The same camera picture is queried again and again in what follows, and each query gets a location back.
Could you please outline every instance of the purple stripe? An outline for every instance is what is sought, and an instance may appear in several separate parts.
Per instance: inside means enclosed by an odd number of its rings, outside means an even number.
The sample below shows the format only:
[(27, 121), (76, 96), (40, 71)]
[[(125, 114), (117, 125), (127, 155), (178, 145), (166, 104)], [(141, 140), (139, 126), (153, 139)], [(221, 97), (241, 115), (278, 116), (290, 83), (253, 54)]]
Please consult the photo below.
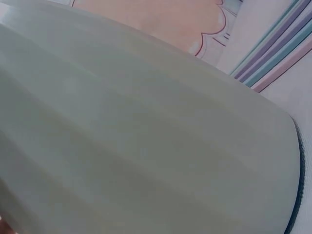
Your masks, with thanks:
[(293, 36), (295, 36), (310, 20), (312, 19), (312, 12), (303, 18), (303, 20), (292, 29), (285, 38), (283, 38), (276, 46), (272, 46), (266, 53), (264, 57), (260, 58), (256, 64), (252, 65), (250, 70), (240, 77), (240, 81), (244, 82), (247, 78), (252, 75), (256, 70), (258, 70), (266, 61), (268, 61), (273, 55), (275, 55)]
[(251, 65), (253, 65), (267, 50), (276, 42), (276, 40), (286, 31), (286, 29), (294, 22), (294, 20), (300, 15), (304, 8), (309, 4), (311, 0), (303, 0), (298, 8), (290, 15), (286, 22), (280, 26), (280, 28), (272, 35), (266, 44), (250, 59), (250, 61), (235, 75), (235, 79), (238, 79)]

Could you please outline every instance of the red outline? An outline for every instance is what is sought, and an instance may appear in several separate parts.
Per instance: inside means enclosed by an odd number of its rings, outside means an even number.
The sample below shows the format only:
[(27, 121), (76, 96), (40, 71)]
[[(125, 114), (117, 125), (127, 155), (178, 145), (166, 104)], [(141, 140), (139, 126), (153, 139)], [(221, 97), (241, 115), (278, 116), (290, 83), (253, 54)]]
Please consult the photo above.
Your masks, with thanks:
[(203, 48), (203, 44), (204, 44), (204, 36), (203, 35), (215, 35), (215, 34), (218, 34), (218, 33), (222, 32), (225, 29), (225, 27), (226, 27), (226, 16), (225, 16), (225, 13), (224, 13), (223, 9), (220, 7), (220, 5), (222, 5), (222, 4), (223, 4), (223, 0), (222, 0), (221, 4), (217, 4), (217, 5), (220, 8), (220, 10), (221, 10), (221, 12), (223, 14), (223, 17), (224, 17), (224, 25), (223, 25), (223, 27), (221, 28), (221, 30), (219, 30), (216, 33), (201, 33), (201, 46), (200, 46), (199, 50), (197, 51), (197, 53), (194, 56), (197, 56), (199, 54), (199, 52), (201, 51), (201, 49)]

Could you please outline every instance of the pink stripe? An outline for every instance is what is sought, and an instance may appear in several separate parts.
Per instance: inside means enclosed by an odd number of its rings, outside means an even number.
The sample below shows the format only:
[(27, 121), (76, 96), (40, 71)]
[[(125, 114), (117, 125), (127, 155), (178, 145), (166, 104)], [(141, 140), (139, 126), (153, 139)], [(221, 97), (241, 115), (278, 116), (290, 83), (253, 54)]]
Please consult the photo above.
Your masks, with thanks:
[(312, 34), (309, 35), (296, 49), (294, 49), (286, 58), (278, 65), (270, 70), (263, 78), (252, 86), (257, 93), (264, 90), (269, 84), (279, 78), (288, 69), (294, 66), (301, 58), (303, 58), (312, 49)]

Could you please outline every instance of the pastel painted wall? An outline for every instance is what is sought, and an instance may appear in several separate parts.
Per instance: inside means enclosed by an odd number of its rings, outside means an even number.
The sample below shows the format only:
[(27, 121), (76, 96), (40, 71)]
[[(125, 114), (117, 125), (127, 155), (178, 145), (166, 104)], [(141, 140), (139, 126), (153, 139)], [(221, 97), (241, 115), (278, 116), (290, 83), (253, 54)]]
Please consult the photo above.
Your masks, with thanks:
[(229, 74), (293, 0), (244, 0), (217, 68)]
[(261, 92), (297, 122), (305, 156), (305, 183), (300, 210), (291, 234), (307, 234), (312, 230), (312, 52)]

